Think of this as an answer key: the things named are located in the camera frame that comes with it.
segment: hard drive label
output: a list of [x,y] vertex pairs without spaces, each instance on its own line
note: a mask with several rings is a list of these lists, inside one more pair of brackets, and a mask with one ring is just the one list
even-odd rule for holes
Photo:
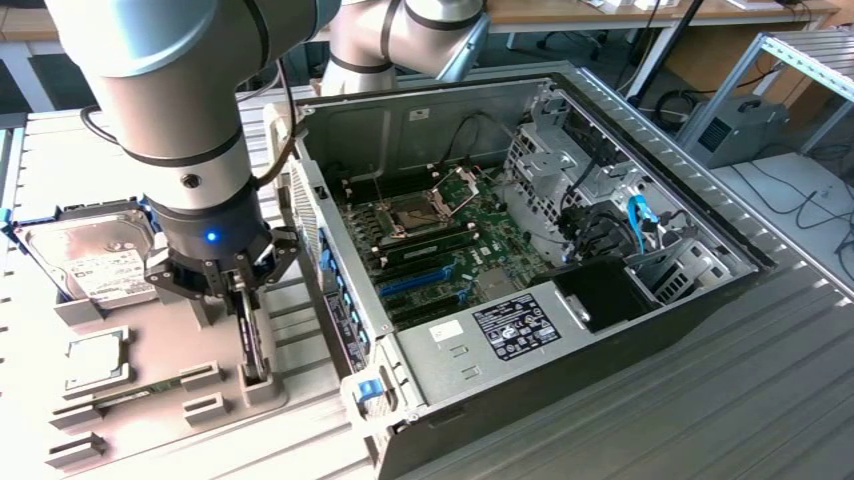
[[507,361],[560,338],[531,294],[473,313],[498,358]]
[[155,287],[143,279],[144,263],[136,250],[111,252],[65,263],[71,275],[95,302],[117,300]]

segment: desk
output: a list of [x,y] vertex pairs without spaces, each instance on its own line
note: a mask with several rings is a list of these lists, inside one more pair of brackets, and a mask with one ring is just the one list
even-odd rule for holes
[[[672,37],[675,26],[684,15],[688,0],[675,8],[664,8],[655,14],[651,26],[662,28],[662,33],[652,45],[647,60],[640,67],[630,89],[635,93],[655,60],[662,54],[667,40]],[[826,0],[807,0],[812,12],[812,21],[807,29],[818,28],[828,15],[839,8]],[[590,5],[574,0],[490,0],[492,16],[491,33],[510,33],[508,47],[515,44],[516,33],[615,30],[643,28],[650,13],[635,7],[623,7],[612,14],[606,14]],[[706,0],[692,26],[772,24],[791,22],[788,10],[743,11],[726,0]],[[29,59],[33,55],[63,53],[56,26],[46,10],[0,10],[0,59],[5,62],[14,82],[36,112],[55,110],[53,102],[41,86]],[[327,32],[320,32],[313,41],[325,41]],[[743,49],[731,52],[732,61],[740,57]]]

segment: motherboard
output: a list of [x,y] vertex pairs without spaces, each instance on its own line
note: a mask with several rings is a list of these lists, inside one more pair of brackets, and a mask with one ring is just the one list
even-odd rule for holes
[[427,190],[339,203],[385,312],[407,329],[524,289],[552,265],[478,168],[433,172]]

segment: metal workbench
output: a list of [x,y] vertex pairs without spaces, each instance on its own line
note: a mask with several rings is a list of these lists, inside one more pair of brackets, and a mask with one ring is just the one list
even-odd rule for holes
[[[675,479],[846,478],[854,474],[854,307],[794,244],[782,241],[756,212],[727,199],[723,184],[696,175],[670,142],[651,139],[651,124],[583,72],[572,82],[608,114],[647,141],[698,194],[779,263],[766,282],[712,316],[672,348],[421,467],[408,479]],[[243,108],[252,163],[265,161],[260,105]],[[76,114],[32,115],[12,137],[16,198],[38,193],[38,162],[107,155]],[[275,216],[272,197],[264,211]],[[18,268],[6,262],[6,273]],[[14,332],[37,318],[20,315],[20,280],[0,277],[0,352],[14,352]],[[97,468],[81,478],[371,478],[367,449],[351,433],[337,400],[337,380],[300,274],[271,294],[273,322],[288,359],[291,402],[281,410]],[[0,353],[0,385],[13,355]],[[0,444],[37,444],[30,426],[14,428],[0,397]],[[0,455],[4,477],[56,474],[42,458]]]

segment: power supply label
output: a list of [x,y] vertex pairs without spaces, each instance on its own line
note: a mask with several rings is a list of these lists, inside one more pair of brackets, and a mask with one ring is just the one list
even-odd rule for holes
[[560,338],[531,294],[473,313],[498,358],[507,361]]

